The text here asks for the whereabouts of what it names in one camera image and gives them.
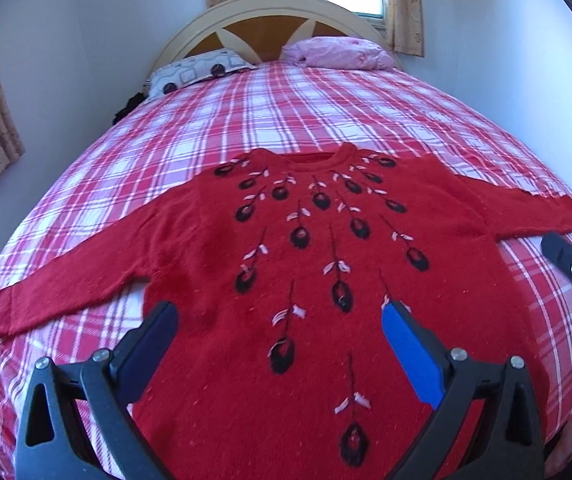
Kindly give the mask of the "red knitted feather-pattern sweater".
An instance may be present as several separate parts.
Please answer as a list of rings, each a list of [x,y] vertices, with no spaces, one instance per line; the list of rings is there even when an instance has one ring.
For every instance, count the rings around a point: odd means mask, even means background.
[[[179,333],[134,418],[181,479],[380,479],[423,425],[385,298],[548,395],[502,240],[572,232],[572,199],[396,159],[255,150],[205,170],[0,290],[0,338],[146,286]]]

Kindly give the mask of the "red white plaid bedspread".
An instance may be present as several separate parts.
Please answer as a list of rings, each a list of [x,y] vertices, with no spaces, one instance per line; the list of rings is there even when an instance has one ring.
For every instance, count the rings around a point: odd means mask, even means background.
[[[572,192],[524,144],[457,99],[407,73],[324,70],[280,62],[142,104],[73,162],[0,254],[0,290],[201,172],[255,150],[333,153],[351,144],[396,159],[431,155],[454,174],[546,197]],[[572,232],[566,233],[572,240]],[[548,374],[544,436],[572,417],[572,292],[542,257],[540,235],[499,251],[528,304]],[[28,378],[42,356],[84,360],[149,312],[146,286],[13,338],[0,338],[0,474],[14,449]]]

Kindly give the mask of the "black object beside bed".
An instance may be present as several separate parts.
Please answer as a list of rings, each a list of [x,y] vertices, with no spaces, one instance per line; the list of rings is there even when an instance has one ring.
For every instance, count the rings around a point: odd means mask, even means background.
[[[123,120],[130,113],[136,110],[136,108],[138,106],[141,106],[141,104],[144,103],[145,101],[146,101],[146,95],[144,94],[144,92],[137,92],[135,96],[132,96],[131,98],[128,99],[126,105],[123,108],[121,108],[121,110],[118,110],[115,113],[112,119],[112,125],[115,126],[116,124],[121,122],[121,120]]]

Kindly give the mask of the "pink pillow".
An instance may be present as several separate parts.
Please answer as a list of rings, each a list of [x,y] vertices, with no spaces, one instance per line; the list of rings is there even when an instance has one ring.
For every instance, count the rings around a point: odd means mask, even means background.
[[[287,44],[280,58],[301,67],[393,72],[400,64],[376,42],[354,37],[316,36]]]

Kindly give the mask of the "white patterned pillow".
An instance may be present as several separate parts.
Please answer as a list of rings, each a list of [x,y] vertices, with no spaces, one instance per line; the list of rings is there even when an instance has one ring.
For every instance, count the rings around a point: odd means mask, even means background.
[[[226,48],[187,56],[154,70],[144,84],[145,96],[148,101],[156,100],[192,84],[256,68]]]

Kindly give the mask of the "cream wooden headboard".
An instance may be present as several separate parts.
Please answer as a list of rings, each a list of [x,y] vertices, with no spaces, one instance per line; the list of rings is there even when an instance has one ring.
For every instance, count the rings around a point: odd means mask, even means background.
[[[286,44],[315,36],[346,36],[384,46],[385,37],[366,18],[327,0],[228,0],[183,27],[152,68],[227,48],[257,65],[280,58]]]

